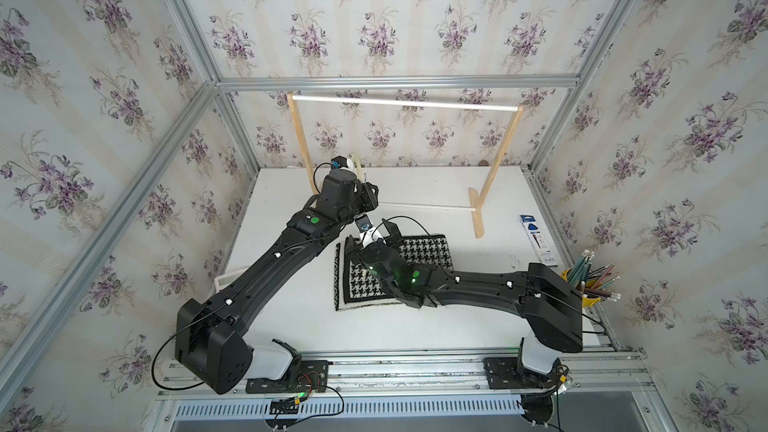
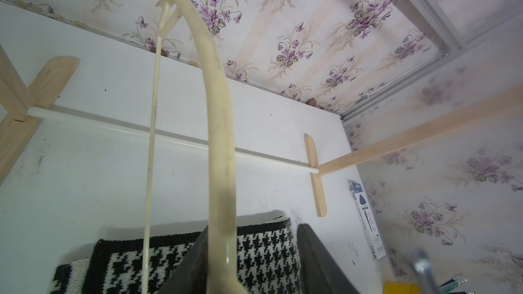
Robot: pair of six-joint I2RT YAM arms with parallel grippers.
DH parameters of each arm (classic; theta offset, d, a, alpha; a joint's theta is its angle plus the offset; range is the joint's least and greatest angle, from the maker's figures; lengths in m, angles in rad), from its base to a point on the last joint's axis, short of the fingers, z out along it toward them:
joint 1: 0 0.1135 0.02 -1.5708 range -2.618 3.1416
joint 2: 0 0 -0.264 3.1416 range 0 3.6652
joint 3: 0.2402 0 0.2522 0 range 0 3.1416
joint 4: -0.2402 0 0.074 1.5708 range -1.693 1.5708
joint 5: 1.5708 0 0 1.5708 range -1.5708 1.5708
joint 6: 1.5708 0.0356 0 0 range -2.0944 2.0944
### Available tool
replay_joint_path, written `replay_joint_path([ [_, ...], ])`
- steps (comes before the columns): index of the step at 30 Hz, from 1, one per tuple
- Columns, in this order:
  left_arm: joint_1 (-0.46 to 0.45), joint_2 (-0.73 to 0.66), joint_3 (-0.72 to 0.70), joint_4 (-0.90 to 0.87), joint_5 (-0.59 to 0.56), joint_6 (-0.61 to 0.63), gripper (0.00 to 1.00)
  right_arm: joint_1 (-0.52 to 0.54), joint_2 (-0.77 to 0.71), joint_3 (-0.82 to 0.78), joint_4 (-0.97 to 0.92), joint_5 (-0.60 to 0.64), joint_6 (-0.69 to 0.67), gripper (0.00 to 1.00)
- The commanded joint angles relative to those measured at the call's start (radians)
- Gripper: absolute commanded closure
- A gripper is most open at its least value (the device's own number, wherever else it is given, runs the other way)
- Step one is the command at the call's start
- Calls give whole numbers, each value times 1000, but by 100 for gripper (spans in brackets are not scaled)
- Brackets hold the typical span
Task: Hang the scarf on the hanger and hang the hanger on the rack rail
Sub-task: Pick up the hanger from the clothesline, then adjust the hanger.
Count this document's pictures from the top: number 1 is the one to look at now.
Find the black white houndstooth scarf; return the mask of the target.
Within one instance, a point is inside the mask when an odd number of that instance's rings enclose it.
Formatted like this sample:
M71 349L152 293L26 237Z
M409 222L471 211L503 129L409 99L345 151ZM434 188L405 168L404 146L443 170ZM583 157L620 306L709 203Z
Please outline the black white houndstooth scarf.
M402 304L436 307L429 285L434 272L453 268L443 235L396 236L368 245L353 236L337 246L334 306L337 311Z

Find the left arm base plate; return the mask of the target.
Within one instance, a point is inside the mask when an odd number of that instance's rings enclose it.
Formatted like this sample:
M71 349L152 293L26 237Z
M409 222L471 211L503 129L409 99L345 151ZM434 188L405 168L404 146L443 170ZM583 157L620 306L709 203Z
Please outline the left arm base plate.
M299 364L291 365L279 379L248 379L245 392L247 394L325 392L330 365L331 362L326 360L302 360Z

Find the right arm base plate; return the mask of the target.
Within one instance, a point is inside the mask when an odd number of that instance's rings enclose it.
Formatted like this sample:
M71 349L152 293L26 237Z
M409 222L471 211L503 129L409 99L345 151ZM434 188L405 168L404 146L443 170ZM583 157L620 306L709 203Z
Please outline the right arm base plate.
M569 368L556 359L552 370L539 373L523 367L515 356L487 357L483 370L491 390L532 389L553 391L567 380Z

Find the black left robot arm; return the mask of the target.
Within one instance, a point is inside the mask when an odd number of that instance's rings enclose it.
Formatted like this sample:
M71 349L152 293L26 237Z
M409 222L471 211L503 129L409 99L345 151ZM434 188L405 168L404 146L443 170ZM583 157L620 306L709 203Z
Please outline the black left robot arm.
M253 360L244 335L254 319L303 266L356 219L378 207L379 188L347 169L333 169L322 190L287 221L276 241L232 284L178 311L175 359L217 394L232 390Z

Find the cream plastic clothes hanger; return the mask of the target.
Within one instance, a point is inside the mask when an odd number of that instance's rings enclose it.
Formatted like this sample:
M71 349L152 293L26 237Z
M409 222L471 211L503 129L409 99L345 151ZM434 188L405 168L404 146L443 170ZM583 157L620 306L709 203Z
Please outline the cream plastic clothes hanger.
M365 181L365 174L363 173L363 170L362 170L362 164L361 164L360 157L358 156L357 153L353 153L351 155L351 160L352 160L352 163L353 163L353 169L355 171L355 175L356 175L357 179L360 180L361 182L364 182Z

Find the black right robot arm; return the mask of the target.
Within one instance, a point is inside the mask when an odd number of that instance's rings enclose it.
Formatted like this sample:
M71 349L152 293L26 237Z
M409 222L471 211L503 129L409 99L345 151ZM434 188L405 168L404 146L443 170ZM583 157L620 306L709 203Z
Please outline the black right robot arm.
M582 293L548 266L532 262L523 271L490 274L408 261L398 227L385 221L380 229L383 234L366 225L359 237L345 239L344 252L386 295L416 309L460 305L525 319L530 333L521 341L522 366L540 375L562 354L583 351Z

